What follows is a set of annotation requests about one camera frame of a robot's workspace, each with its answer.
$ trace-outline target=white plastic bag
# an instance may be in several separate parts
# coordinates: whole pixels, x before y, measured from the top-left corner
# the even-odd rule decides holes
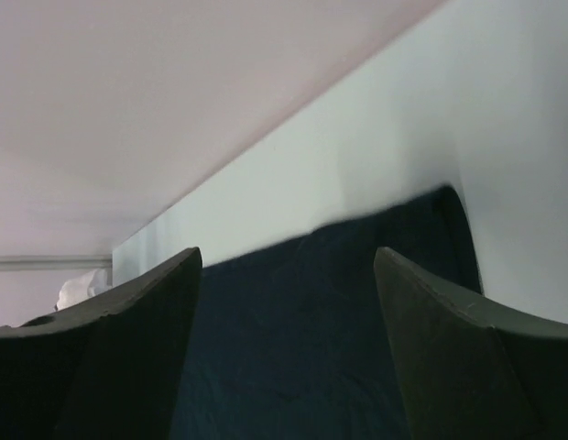
[[[106,269],[91,270],[78,278],[68,280],[60,289],[56,309],[62,310],[111,289]]]

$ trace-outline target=folded cloth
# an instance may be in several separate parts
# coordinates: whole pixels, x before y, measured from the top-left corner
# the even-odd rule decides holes
[[[379,247],[480,290],[450,188],[204,269],[171,438],[409,438]]]

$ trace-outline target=black object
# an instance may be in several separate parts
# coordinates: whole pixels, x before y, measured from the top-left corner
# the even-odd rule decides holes
[[[480,289],[451,188],[204,269],[172,438],[408,438],[380,246]]]
[[[187,249],[86,302],[0,327],[0,439],[167,438],[201,265]]]
[[[568,439],[568,324],[478,296],[390,249],[379,298],[414,440]]]

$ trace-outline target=black cloth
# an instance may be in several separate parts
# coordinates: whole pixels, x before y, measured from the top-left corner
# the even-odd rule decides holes
[[[449,188],[204,269],[171,438],[409,438],[373,272],[382,246],[480,289]]]

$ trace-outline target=dark blue fabric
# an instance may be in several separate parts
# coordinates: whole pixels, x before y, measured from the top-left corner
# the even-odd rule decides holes
[[[463,284],[440,194],[205,269],[171,438],[409,438],[373,261]]]

